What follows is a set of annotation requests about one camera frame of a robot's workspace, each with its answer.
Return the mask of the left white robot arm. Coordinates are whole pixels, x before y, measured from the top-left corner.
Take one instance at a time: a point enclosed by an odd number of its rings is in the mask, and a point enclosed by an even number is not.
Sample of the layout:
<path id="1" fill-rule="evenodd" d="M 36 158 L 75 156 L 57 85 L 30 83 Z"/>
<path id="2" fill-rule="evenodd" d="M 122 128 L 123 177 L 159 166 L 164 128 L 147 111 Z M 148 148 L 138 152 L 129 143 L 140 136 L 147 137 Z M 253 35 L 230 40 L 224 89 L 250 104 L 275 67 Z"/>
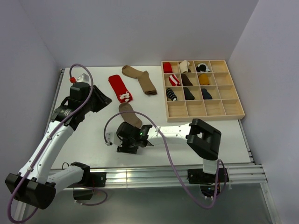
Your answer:
<path id="1" fill-rule="evenodd" d="M 53 112 L 48 130 L 29 161 L 17 174 L 10 173 L 5 184 L 15 200 L 46 209 L 55 196 L 69 186 L 90 183 L 90 167 L 73 162 L 68 168 L 49 175 L 66 141 L 89 112 L 99 112 L 112 102 L 97 86 L 74 83 L 69 96 Z"/>

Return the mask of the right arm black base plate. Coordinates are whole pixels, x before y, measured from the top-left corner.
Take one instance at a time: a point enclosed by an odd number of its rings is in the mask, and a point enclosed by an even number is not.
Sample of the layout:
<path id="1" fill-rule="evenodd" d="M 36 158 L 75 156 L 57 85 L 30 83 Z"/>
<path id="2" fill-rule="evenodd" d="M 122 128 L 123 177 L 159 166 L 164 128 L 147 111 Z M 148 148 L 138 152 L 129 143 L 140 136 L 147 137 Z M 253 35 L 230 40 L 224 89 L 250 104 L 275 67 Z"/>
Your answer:
<path id="1" fill-rule="evenodd" d="M 223 166 L 223 162 L 219 162 L 216 174 L 204 173 L 202 168 L 194 168 L 187 170 L 187 180 L 189 184 L 200 186 L 200 192 L 204 198 L 214 198 L 214 191 L 218 196 L 229 183 L 228 169 Z"/>

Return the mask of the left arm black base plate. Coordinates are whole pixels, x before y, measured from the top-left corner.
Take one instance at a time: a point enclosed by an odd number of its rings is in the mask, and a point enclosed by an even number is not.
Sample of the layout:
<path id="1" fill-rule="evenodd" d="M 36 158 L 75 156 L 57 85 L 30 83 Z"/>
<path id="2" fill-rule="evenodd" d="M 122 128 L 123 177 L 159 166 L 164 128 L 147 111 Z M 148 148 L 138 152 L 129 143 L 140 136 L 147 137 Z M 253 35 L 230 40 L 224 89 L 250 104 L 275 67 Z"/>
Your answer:
<path id="1" fill-rule="evenodd" d="M 95 190 L 94 188 L 105 187 L 106 172 L 91 172 L 86 182 L 78 182 L 70 185 L 70 188 L 83 188 L 83 190 L 73 190 L 73 199 L 77 202 L 91 200 L 93 196 L 103 196 L 103 201 L 106 201 L 108 194 L 103 191 Z"/>

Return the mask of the brown sock with striped cuff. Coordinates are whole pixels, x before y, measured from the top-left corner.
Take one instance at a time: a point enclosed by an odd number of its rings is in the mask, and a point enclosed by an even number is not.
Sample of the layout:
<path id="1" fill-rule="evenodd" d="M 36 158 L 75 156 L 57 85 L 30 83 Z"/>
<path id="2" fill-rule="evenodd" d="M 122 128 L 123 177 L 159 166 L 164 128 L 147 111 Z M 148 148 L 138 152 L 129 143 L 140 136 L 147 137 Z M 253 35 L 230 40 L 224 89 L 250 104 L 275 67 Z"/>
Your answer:
<path id="1" fill-rule="evenodd" d="M 137 117 L 135 113 L 129 111 L 133 111 L 133 107 L 129 103 L 125 102 L 119 105 L 119 112 L 121 112 L 123 120 L 131 124 L 132 126 L 141 128 L 142 121 Z"/>

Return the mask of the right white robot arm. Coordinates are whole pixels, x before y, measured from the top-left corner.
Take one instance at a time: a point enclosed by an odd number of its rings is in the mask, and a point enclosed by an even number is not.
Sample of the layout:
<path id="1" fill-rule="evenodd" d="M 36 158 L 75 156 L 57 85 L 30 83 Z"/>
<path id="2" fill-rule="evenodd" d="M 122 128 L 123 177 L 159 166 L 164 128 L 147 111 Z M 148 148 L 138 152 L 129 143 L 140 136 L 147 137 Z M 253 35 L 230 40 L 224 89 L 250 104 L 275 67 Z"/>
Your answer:
<path id="1" fill-rule="evenodd" d="M 112 135 L 112 143 L 118 153 L 136 154 L 138 148 L 164 144 L 188 145 L 203 159 L 202 174 L 198 184 L 212 184 L 218 177 L 217 160 L 221 143 L 221 132 L 201 119 L 179 126 L 143 125 L 135 127 L 122 122 Z"/>

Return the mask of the navy blue patterned sock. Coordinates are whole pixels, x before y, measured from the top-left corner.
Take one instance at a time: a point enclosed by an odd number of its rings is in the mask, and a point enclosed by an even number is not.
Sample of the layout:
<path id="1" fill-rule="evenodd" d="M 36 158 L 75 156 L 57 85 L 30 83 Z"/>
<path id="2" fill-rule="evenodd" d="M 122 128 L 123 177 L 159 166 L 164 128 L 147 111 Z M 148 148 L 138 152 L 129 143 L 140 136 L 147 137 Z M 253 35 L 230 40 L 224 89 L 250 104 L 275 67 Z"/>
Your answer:
<path id="1" fill-rule="evenodd" d="M 202 96 L 203 96 L 204 100 L 211 100 L 211 99 L 213 99 L 212 95 L 207 91 L 207 89 L 202 88 L 201 92 L 202 92 Z"/>

